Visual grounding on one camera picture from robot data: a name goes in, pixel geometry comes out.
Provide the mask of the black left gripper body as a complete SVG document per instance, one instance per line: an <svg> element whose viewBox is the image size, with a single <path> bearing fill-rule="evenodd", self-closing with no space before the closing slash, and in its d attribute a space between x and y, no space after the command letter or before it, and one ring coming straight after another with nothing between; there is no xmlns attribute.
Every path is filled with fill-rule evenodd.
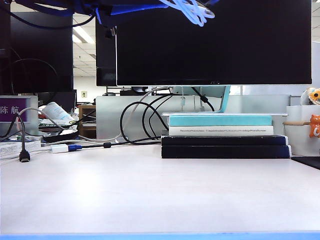
<svg viewBox="0 0 320 240"><path fill-rule="evenodd" d="M164 9L160 0L98 0L96 16L101 24L120 24L152 9Z"/></svg>

